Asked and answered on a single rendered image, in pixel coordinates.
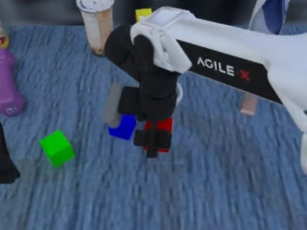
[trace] paper cup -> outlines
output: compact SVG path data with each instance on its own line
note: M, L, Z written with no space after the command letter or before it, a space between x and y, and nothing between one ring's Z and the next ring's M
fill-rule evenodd
M114 0L77 0L92 52L104 55L105 43L113 29Z

